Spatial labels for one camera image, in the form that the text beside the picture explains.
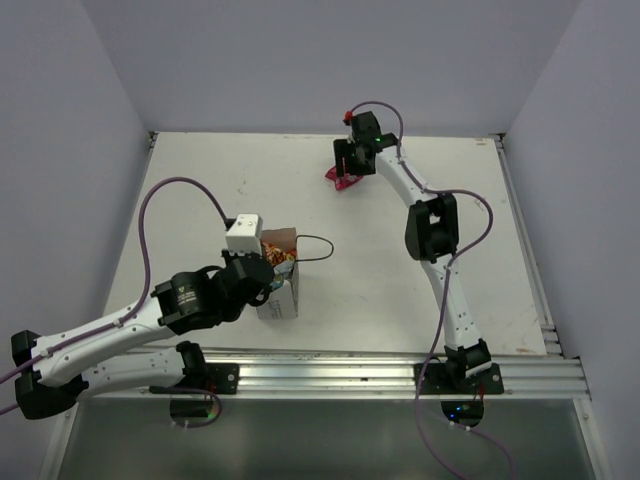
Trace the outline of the pink small snack packet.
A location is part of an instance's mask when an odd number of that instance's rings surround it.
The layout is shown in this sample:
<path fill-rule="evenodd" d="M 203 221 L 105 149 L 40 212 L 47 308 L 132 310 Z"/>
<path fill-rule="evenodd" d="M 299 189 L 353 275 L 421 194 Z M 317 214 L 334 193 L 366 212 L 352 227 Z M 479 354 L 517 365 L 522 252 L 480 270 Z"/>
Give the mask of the pink small snack packet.
<path fill-rule="evenodd" d="M 325 173 L 325 179 L 332 182 L 335 190 L 340 192 L 356 185 L 363 177 L 349 174 L 339 176 L 336 167 L 333 166 Z"/>

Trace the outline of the red snack packet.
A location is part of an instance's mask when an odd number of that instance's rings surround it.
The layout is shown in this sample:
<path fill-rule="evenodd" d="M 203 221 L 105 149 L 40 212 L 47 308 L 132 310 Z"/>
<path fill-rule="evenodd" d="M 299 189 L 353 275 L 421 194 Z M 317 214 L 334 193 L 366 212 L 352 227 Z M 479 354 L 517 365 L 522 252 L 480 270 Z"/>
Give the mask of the red snack packet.
<path fill-rule="evenodd" d="M 286 249 L 266 241 L 262 241 L 262 247 L 266 259 L 273 267 L 285 262 L 295 262 L 297 260 L 296 248 Z"/>

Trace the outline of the white paper coffee bag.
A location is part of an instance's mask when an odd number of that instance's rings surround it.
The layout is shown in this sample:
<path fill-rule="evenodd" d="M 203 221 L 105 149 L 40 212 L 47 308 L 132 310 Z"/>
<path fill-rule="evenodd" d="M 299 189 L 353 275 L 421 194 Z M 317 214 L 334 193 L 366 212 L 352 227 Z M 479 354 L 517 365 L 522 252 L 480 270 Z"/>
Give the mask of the white paper coffee bag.
<path fill-rule="evenodd" d="M 316 257 L 300 258 L 298 255 L 298 241 L 300 239 L 324 242 L 329 246 L 329 252 Z M 290 280 L 286 281 L 277 290 L 271 289 L 268 300 L 256 308 L 258 317 L 261 320 L 293 320 L 298 317 L 299 264 L 329 259 L 335 251 L 334 243 L 318 235 L 299 234 L 294 227 L 264 230 L 261 235 L 261 244 L 262 241 L 270 242 L 286 249 L 296 248 L 297 260 Z"/>

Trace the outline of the silver mints sachet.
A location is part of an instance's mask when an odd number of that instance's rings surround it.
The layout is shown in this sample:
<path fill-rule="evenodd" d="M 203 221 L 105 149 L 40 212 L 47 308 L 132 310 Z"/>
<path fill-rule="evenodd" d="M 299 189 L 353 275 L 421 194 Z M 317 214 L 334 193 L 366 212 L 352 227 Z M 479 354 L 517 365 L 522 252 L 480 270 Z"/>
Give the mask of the silver mints sachet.
<path fill-rule="evenodd" d="M 289 281 L 293 274 L 294 267 L 295 262 L 290 260 L 286 260 L 282 263 L 279 263 L 278 265 L 275 265 L 273 269 L 274 278 L 271 283 L 271 289 L 277 290 L 281 288 L 286 281 Z"/>

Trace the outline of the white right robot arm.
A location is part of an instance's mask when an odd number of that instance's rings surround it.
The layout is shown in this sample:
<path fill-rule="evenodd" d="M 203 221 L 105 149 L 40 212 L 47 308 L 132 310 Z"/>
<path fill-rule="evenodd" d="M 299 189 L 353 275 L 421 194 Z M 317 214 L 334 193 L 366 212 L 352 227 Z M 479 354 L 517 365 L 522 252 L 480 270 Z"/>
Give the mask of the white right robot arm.
<path fill-rule="evenodd" d="M 443 394 L 470 394 L 491 375 L 492 358 L 482 338 L 459 278 L 458 205 L 455 195 L 465 190 L 437 190 L 410 164 L 393 133 L 384 133 L 373 112 L 348 111 L 343 123 L 351 128 L 346 139 L 333 142 L 336 173 L 379 174 L 407 207 L 404 242 L 409 256 L 420 263 L 439 307 L 437 337 L 444 338 L 446 360 L 420 374 L 430 390 Z"/>

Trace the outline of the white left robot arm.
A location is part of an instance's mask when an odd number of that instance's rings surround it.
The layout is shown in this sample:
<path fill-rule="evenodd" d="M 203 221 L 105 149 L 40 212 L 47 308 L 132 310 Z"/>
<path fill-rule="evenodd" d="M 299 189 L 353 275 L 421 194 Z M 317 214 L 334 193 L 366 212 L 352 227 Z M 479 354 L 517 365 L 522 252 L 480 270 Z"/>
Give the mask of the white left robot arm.
<path fill-rule="evenodd" d="M 155 393 L 209 394 L 213 379 L 190 341 L 156 354 L 134 348 L 236 321 L 266 301 L 274 280 L 259 254 L 227 256 L 223 266 L 180 272 L 142 302 L 64 333 L 30 330 L 11 338 L 16 403 L 28 420 L 63 413 L 101 393 L 148 387 Z"/>

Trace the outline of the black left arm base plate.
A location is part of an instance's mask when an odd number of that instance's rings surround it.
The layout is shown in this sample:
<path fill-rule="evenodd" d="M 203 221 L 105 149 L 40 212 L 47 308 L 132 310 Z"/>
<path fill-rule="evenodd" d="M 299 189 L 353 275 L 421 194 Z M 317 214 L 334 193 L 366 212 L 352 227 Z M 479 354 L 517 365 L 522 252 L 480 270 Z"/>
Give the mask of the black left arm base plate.
<path fill-rule="evenodd" d="M 213 363 L 207 364 L 203 373 L 186 375 L 175 386 L 151 386 L 149 392 L 152 394 L 235 395 L 239 380 L 240 366 L 237 363 Z"/>

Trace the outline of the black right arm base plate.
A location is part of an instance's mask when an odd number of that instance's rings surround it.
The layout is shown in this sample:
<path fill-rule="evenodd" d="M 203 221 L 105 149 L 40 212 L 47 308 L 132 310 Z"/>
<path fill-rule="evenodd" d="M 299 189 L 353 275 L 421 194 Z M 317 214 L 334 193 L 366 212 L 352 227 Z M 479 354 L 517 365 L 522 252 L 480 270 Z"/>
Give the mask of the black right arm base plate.
<path fill-rule="evenodd" d="M 438 358 L 429 362 L 426 371 L 421 374 L 424 363 L 413 365 L 415 385 L 421 383 L 421 395 L 501 395 L 505 392 L 500 366 L 492 363 L 490 367 L 470 377 L 456 377 L 447 363 Z"/>

